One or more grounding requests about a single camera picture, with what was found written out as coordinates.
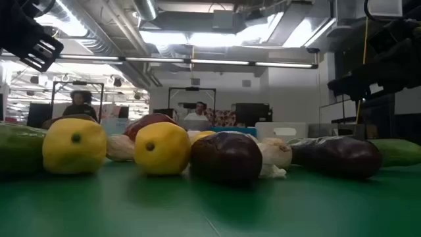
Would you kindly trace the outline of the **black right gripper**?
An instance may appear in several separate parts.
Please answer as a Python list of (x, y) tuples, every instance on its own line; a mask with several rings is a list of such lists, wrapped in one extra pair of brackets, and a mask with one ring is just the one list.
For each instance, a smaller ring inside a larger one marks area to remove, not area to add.
[[(380, 70), (376, 83), (389, 93), (420, 86), (420, 21), (396, 20), (386, 24), (368, 40), (376, 52), (374, 65)], [(328, 82), (335, 95), (348, 95), (358, 101), (372, 94), (374, 74), (367, 71), (350, 73)]]

